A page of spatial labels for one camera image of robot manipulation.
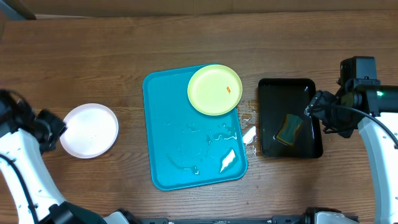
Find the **green yellow sponge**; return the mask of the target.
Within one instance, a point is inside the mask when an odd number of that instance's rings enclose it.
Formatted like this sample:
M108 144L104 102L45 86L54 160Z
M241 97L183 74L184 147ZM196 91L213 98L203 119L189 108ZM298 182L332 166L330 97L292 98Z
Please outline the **green yellow sponge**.
M303 120L294 114L286 114L283 125L275 138L282 144L293 146Z

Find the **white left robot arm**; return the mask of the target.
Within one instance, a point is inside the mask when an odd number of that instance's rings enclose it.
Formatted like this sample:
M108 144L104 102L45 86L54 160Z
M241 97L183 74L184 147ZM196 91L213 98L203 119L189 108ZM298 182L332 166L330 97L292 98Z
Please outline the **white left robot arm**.
M140 223L130 211L107 217L67 202L47 170L42 154L55 149L65 123L49 110L36 114L23 96L1 90L1 172L17 208L19 223Z

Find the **pink plate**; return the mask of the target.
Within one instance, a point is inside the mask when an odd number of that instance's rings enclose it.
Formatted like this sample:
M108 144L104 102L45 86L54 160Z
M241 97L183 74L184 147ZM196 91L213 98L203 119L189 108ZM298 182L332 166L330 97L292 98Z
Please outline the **pink plate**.
M107 152L116 142L119 122L108 107L87 103L64 118L67 130L60 137L64 150L80 159L92 159Z

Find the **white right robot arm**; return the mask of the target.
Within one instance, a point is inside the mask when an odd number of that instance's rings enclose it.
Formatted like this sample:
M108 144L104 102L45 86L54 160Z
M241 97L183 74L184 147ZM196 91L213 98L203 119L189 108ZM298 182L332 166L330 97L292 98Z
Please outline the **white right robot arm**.
M350 138L358 130L365 145L376 201L375 223L397 223L397 87L359 85L350 92L318 90L305 109L324 133Z

